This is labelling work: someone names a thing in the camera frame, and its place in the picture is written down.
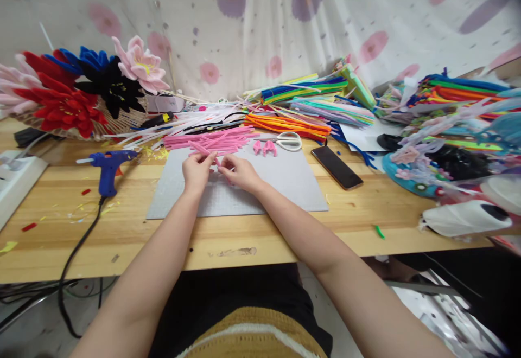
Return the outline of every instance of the cutting mat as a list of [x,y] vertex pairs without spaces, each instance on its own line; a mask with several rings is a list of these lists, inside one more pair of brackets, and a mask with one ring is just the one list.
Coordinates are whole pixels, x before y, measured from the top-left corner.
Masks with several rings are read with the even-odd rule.
[[[307,212],[329,210],[302,150],[289,152],[277,147],[277,157],[273,157],[272,153],[263,157],[262,151],[255,156],[252,145],[253,141],[250,141],[249,145],[239,149],[235,155],[248,159],[263,180]],[[165,218],[175,201],[181,196],[185,187],[182,163],[190,152],[192,151],[189,148],[170,152],[148,209],[148,220]],[[214,172],[210,174],[197,216],[264,213],[266,210],[254,196],[236,186],[228,185],[222,174]]]

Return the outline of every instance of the hand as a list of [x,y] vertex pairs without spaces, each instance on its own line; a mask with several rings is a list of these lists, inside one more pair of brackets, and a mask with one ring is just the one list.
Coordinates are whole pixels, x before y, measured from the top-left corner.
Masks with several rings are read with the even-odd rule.
[[188,157],[183,162],[183,176],[185,177],[185,193],[195,193],[201,195],[208,183],[208,176],[213,172],[210,167],[214,163],[217,152],[212,152],[208,156],[195,154]]
[[222,165],[222,167],[219,167],[219,172],[226,176],[230,182],[249,193],[254,193],[266,185],[253,165],[246,159],[241,159],[235,155],[226,155],[223,158]]

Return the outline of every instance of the blue flower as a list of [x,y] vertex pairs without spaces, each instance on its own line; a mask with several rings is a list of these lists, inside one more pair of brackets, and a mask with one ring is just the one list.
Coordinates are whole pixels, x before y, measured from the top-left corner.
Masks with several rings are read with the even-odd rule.
[[107,53],[102,50],[99,53],[94,50],[87,49],[81,46],[80,55],[76,57],[74,53],[67,49],[60,49],[54,51],[54,57],[46,54],[45,57],[53,61],[58,66],[62,67],[68,72],[76,75],[83,75],[83,71],[79,65],[79,61],[84,61],[97,71],[103,71],[109,65],[109,62],[114,59],[114,56],[107,57]]

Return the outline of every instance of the yellow flower center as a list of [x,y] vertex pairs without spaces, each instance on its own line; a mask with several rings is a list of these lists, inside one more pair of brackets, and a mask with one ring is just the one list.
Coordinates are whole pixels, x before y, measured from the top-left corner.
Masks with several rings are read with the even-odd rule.
[[145,64],[142,62],[138,62],[137,60],[136,60],[136,65],[139,65],[139,66],[142,66],[143,68],[145,68],[147,70],[147,74],[150,74],[150,71],[152,69],[154,69],[154,65],[148,65],[148,64]]

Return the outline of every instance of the green scrap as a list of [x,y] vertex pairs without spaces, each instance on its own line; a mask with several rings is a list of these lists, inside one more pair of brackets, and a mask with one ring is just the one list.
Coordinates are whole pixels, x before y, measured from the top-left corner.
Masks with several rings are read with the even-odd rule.
[[385,240],[385,235],[382,233],[382,230],[380,229],[380,226],[379,225],[375,225],[374,227],[376,229],[376,233],[378,233],[378,236],[380,236],[382,239]]

